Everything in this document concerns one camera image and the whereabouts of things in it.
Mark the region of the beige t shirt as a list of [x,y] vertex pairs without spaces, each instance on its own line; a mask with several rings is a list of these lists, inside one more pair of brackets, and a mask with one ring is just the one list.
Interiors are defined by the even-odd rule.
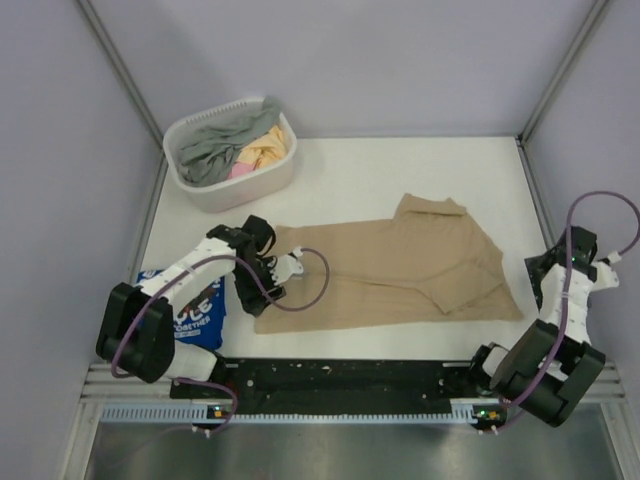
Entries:
[[268,307],[257,334],[415,322],[518,321],[503,253],[466,208],[410,194],[391,219],[276,229],[276,255],[301,246],[305,274],[286,286],[287,306]]

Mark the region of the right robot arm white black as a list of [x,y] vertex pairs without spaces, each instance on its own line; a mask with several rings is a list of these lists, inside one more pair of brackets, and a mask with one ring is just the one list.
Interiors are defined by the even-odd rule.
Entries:
[[467,370],[469,388],[496,395],[558,427],[604,369],[606,356],[587,330],[589,296],[619,286],[597,235],[572,226],[547,252],[525,260],[539,317],[511,348],[479,347]]

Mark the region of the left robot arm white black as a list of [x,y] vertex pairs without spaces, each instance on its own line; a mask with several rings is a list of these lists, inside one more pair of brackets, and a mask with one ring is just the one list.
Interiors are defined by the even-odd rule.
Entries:
[[191,379],[205,396],[226,387],[227,374],[215,353],[175,338],[174,318],[214,281],[233,275],[244,312],[258,316],[285,295],[273,279],[277,259],[267,253],[276,233],[251,215],[240,227],[219,225],[182,259],[137,285],[120,283],[110,292],[96,353],[115,378],[154,383],[166,377]]

